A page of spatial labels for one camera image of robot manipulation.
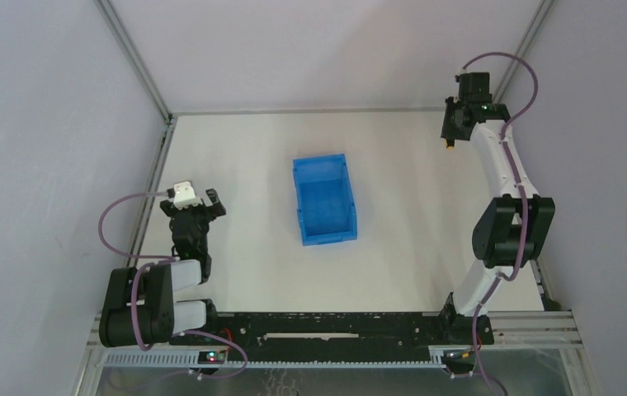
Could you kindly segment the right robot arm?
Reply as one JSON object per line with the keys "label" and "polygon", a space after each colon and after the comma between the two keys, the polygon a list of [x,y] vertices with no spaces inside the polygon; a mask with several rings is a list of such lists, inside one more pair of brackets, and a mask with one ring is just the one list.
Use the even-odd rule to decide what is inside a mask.
{"label": "right robot arm", "polygon": [[475,262],[441,310],[449,329],[486,314],[500,283],[515,280],[540,255],[555,214],[554,200],[542,196],[526,174],[510,113],[493,102],[489,74],[463,72],[455,80],[459,91],[445,101],[441,138],[449,148],[471,143],[493,197],[472,232]]}

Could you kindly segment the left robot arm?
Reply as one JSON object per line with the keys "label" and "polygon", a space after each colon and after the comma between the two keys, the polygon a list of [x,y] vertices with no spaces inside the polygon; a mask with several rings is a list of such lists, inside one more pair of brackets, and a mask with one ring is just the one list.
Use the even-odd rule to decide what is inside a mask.
{"label": "left robot arm", "polygon": [[175,294],[203,285],[211,275],[210,223],[226,214],[216,190],[205,203],[188,182],[159,192],[159,207],[168,217],[172,250],[146,255],[139,267],[111,272],[101,310],[99,338],[104,347],[152,345],[183,337],[189,331],[215,331],[218,318],[211,299],[177,301]]}

